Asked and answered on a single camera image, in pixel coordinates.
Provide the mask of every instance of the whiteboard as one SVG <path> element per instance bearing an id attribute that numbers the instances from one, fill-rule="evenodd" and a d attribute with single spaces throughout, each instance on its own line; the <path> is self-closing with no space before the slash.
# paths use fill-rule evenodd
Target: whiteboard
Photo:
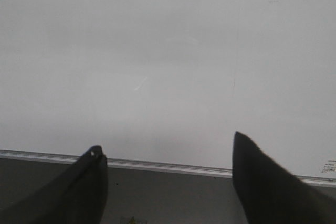
<path id="1" fill-rule="evenodd" d="M 296 175 L 336 159 L 336 0 L 0 0 L 0 149 Z"/>

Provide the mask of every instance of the white surface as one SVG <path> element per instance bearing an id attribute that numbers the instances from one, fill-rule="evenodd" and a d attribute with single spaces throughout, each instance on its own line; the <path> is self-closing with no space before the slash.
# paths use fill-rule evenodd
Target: white surface
<path id="1" fill-rule="evenodd" d="M 296 175 L 336 158 L 336 0 L 0 0 L 0 148 Z"/>

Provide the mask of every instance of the gray floor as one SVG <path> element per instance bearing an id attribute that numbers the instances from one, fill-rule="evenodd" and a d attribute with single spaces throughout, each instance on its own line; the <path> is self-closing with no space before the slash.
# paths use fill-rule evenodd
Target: gray floor
<path id="1" fill-rule="evenodd" d="M 0 209 L 25 198 L 67 168 L 0 159 Z M 335 188 L 318 188 L 336 198 Z M 232 181 L 224 178 L 109 168 L 102 223 L 135 216 L 151 223 L 245 224 Z"/>

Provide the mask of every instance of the label sticker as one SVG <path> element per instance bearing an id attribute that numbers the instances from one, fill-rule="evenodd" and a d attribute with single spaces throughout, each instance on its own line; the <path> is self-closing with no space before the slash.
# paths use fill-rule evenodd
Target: label sticker
<path id="1" fill-rule="evenodd" d="M 322 173 L 330 173 L 336 171 L 336 160 L 328 160 L 324 168 L 322 169 Z"/>

